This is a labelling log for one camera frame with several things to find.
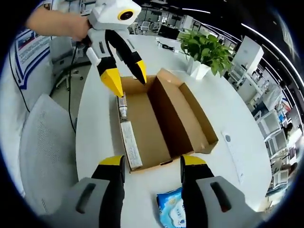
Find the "window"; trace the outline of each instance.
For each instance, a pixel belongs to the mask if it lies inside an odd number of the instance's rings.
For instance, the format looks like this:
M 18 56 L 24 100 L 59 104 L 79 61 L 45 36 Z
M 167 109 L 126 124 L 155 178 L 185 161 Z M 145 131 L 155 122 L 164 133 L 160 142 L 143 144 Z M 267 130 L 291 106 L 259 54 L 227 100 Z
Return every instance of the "window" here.
M 166 22 L 167 22 L 167 18 L 168 18 L 168 17 L 162 17 L 161 22 L 162 22 L 162 23 L 166 23 Z
M 198 23 L 198 22 L 194 22 L 193 23 L 193 28 L 192 28 L 192 30 L 193 31 L 199 31 L 199 29 L 200 29 L 200 24 Z

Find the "office chair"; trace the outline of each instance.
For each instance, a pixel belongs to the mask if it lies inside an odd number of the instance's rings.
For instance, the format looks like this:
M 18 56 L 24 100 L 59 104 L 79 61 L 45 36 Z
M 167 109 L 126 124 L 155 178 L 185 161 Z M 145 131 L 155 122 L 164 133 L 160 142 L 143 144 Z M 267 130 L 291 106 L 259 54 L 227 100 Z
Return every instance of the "office chair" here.
M 19 151 L 25 200 L 38 215 L 53 213 L 78 182 L 75 138 L 68 112 L 42 94 L 25 122 Z
M 288 183 L 288 170 L 280 170 L 273 175 L 273 188 Z
M 142 32 L 142 34 L 145 34 L 146 31 L 149 31 L 151 22 L 149 21 L 143 21 L 142 24 L 139 26 L 139 30 Z
M 74 48 L 72 47 L 72 40 L 69 37 L 56 37 L 51 40 L 50 44 L 50 56 L 53 64 L 53 74 L 59 75 L 64 69 L 69 67 L 72 62 Z M 66 82 L 66 90 L 70 90 L 70 84 L 68 81 L 69 74 L 64 75 L 60 81 L 56 84 L 56 88 L 59 88 L 60 84 Z M 84 78 L 79 74 L 77 69 L 74 69 L 71 73 L 71 77 Z

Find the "human arm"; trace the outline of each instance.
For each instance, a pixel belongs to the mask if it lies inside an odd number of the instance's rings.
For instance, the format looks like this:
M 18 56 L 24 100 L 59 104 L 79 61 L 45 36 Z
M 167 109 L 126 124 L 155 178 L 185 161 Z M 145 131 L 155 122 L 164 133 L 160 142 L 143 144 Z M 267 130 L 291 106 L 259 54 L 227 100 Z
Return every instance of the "human arm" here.
M 288 170 L 288 169 L 290 169 L 290 167 L 291 167 L 291 164 L 285 164 L 285 165 L 281 166 L 281 170 Z
M 81 41 L 90 29 L 87 17 L 38 7 L 26 21 L 26 27 L 42 36 L 67 36 Z

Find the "white box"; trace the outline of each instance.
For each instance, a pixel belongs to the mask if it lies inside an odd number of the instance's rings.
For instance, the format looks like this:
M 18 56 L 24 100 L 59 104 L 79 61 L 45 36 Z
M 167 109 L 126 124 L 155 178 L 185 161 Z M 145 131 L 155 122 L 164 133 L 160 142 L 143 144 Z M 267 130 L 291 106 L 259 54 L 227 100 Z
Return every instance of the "white box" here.
M 139 168 L 143 165 L 141 157 L 136 145 L 133 128 L 130 121 L 120 123 L 123 142 L 131 170 Z

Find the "white table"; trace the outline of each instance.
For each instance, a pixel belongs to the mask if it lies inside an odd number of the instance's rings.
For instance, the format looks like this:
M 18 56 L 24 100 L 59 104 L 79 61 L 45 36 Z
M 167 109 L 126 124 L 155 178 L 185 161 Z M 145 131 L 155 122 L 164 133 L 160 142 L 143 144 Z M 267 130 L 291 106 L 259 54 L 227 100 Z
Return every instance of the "white table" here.
M 201 82 L 181 71 L 186 71 L 183 54 L 158 49 L 155 37 L 131 36 L 147 65 L 148 74 L 156 74 L 161 67 L 176 71 L 201 104 L 218 136 L 219 142 L 211 154 L 195 154 L 203 158 L 214 175 L 221 175 L 241 189 L 247 203 L 258 209 L 271 181 L 270 162 L 263 136 L 233 87 L 210 72 Z M 177 41 L 160 38 L 169 46 Z M 123 76 L 131 73 L 118 63 Z M 124 154 L 119 132 L 115 96 L 100 82 L 97 70 L 91 68 L 83 89 L 77 122 L 76 162 L 79 179 L 91 177 L 98 163 L 110 156 Z M 230 135 L 234 155 L 242 162 L 244 178 L 239 183 L 235 165 L 222 132 Z M 126 165 L 125 199 L 122 228 L 155 228 L 159 223 L 156 194 L 181 186 L 179 161 L 146 172 L 129 174 Z

